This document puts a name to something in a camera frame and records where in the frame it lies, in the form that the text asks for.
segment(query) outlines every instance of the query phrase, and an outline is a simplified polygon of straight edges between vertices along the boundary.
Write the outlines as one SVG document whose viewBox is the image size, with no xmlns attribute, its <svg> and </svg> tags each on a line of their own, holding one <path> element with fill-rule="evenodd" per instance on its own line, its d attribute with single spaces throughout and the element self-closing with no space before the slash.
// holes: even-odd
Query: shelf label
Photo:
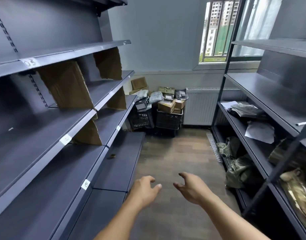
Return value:
<svg viewBox="0 0 306 240">
<path fill-rule="evenodd" d="M 38 60 L 35 58 L 20 59 L 20 61 L 22 61 L 28 68 L 35 68 L 40 66 Z"/>
<path fill-rule="evenodd" d="M 72 140 L 72 137 L 66 134 L 60 139 L 60 142 L 62 142 L 62 144 L 66 146 L 71 140 Z"/>
<path fill-rule="evenodd" d="M 90 185 L 90 181 L 89 180 L 84 180 L 81 188 L 84 189 L 84 190 L 87 190 L 87 187 Z"/>
</svg>

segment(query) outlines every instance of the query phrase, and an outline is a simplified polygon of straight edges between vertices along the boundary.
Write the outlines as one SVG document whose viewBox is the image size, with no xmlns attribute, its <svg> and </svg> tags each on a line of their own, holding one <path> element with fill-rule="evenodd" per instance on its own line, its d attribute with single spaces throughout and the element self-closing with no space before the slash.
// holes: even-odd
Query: yellow plastic-wrapped item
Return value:
<svg viewBox="0 0 306 240">
<path fill-rule="evenodd" d="M 281 185 L 299 220 L 306 228 L 306 181 L 300 169 L 281 174 Z"/>
</svg>

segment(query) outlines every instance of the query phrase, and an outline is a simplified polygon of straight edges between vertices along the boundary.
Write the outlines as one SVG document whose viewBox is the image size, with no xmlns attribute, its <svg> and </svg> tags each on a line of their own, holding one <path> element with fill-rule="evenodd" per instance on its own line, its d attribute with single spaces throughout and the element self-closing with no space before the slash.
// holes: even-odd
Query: building window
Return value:
<svg viewBox="0 0 306 240">
<path fill-rule="evenodd" d="M 267 39 L 281 2 L 282 0 L 246 0 L 236 39 Z M 239 0 L 207 2 L 199 62 L 226 61 L 238 8 Z M 246 46 L 235 46 L 232 54 L 235 60 L 245 60 L 243 57 L 259 60 L 262 55 L 263 50 Z"/>
</svg>

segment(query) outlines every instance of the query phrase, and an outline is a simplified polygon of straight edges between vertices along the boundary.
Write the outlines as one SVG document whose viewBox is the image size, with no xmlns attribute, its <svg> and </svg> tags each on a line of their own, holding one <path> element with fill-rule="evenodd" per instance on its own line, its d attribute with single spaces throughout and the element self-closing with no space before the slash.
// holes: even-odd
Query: white radiator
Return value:
<svg viewBox="0 0 306 240">
<path fill-rule="evenodd" d="M 220 88 L 186 88 L 184 125 L 211 125 Z M 238 88 L 224 88 L 223 101 L 246 101 Z"/>
</svg>

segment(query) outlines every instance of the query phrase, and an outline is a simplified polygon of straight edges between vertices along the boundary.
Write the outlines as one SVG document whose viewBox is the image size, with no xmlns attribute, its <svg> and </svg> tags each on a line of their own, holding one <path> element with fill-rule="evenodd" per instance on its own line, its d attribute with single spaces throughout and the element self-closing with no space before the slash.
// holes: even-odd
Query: wooden floor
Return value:
<svg viewBox="0 0 306 240">
<path fill-rule="evenodd" d="M 207 214 L 187 202 L 172 185 L 174 181 L 184 183 L 179 172 L 194 173 L 239 213 L 234 196 L 225 189 L 225 171 L 216 161 L 207 132 L 182 128 L 175 138 L 145 138 L 136 178 L 151 175 L 156 178 L 155 184 L 161 183 L 163 188 L 155 202 L 139 214 L 131 233 L 132 240 L 221 239 Z"/>
</svg>

